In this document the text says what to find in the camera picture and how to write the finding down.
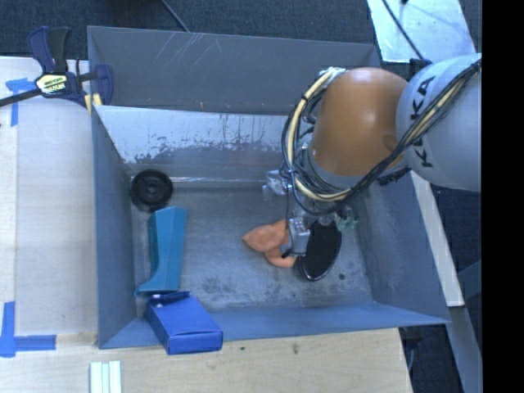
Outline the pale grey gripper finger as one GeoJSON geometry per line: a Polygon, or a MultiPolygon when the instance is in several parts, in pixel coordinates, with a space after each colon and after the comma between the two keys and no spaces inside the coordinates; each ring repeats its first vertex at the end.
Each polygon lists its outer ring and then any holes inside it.
{"type": "Polygon", "coordinates": [[[301,217],[288,220],[289,255],[303,256],[306,254],[310,231],[301,217]]]}

